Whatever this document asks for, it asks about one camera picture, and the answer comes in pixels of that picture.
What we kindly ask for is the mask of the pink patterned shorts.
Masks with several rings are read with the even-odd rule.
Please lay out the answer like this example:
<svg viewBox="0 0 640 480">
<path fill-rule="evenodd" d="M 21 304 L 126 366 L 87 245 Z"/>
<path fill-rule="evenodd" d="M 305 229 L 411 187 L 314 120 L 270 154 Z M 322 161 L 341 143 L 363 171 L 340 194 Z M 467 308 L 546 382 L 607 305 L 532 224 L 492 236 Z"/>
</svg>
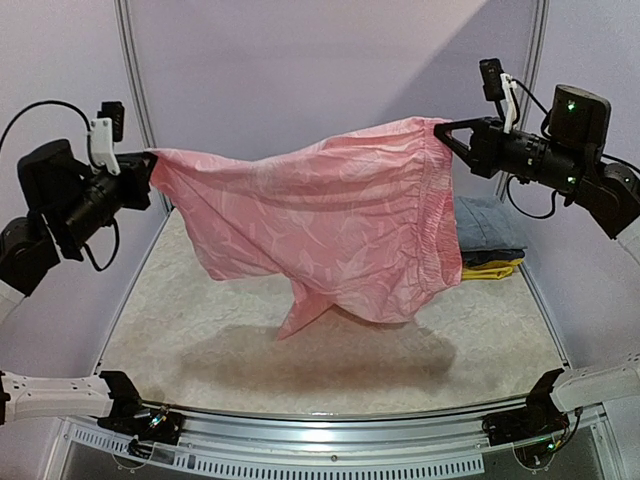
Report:
<svg viewBox="0 0 640 480">
<path fill-rule="evenodd" d="M 159 149 L 151 182 L 212 279 L 290 280 L 281 337 L 333 306 L 406 323 L 463 270 L 453 159 L 435 126 L 410 117 L 255 161 Z"/>
</svg>

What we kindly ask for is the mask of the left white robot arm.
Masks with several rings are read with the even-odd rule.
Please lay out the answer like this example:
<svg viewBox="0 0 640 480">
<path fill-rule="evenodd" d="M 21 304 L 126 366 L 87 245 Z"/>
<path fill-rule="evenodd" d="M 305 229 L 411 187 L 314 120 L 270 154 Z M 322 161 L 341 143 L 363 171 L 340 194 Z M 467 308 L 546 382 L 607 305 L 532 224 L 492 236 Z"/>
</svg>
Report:
<svg viewBox="0 0 640 480">
<path fill-rule="evenodd" d="M 7 318 L 64 259 L 93 256 L 88 240 L 115 228 L 121 209 L 150 205 L 150 152 L 120 154 L 119 173 L 92 169 L 75 159 L 68 140 L 51 141 L 19 160 L 18 178 L 28 212 L 1 232 L 1 316 Z M 128 434 L 148 426 L 148 412 L 127 375 L 106 371 L 88 378 L 34 378 L 1 374 L 1 421 L 91 416 Z"/>
</svg>

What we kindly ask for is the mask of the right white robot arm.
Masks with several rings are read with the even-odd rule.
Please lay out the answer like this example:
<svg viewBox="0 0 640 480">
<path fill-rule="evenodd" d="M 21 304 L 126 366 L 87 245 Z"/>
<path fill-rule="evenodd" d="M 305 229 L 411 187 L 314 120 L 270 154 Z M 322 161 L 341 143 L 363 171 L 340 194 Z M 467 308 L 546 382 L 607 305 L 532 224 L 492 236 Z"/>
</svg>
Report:
<svg viewBox="0 0 640 480">
<path fill-rule="evenodd" d="M 604 233 L 633 260 L 639 259 L 639 170 L 605 154 L 611 115 L 608 100 L 569 85 L 557 85 L 538 135 L 515 129 L 512 113 L 440 123 L 434 134 L 470 171 L 490 178 L 508 173 L 561 195 L 585 209 Z M 639 356 L 618 365 L 556 369 L 545 373 L 523 407 L 486 417 L 483 427 L 520 429 L 537 436 L 568 425 L 569 414 L 639 393 Z"/>
</svg>

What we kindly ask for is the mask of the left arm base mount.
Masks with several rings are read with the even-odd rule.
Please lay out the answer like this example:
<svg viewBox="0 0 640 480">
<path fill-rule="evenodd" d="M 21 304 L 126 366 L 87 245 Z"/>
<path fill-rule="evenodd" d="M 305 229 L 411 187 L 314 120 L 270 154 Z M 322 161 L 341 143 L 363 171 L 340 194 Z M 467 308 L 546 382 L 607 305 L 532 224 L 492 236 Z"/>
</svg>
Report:
<svg viewBox="0 0 640 480">
<path fill-rule="evenodd" d="M 97 425 L 103 429 L 127 435 L 131 438 L 126 451 L 136 458 L 148 460 L 157 444 L 177 446 L 185 423 L 185 416 L 168 406 L 142 407 L 124 416 L 110 414 L 99 418 Z"/>
</svg>

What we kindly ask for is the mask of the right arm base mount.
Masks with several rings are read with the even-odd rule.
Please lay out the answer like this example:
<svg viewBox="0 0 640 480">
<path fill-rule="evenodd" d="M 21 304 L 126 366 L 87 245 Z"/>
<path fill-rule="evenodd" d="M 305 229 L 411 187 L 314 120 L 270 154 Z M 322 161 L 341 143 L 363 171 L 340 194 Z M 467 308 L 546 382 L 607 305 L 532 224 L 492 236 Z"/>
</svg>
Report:
<svg viewBox="0 0 640 480">
<path fill-rule="evenodd" d="M 482 430 L 491 446 L 511 444 L 523 468 L 545 470 L 575 436 L 583 411 L 583 407 L 561 413 L 555 407 L 524 406 L 486 415 Z"/>
</svg>

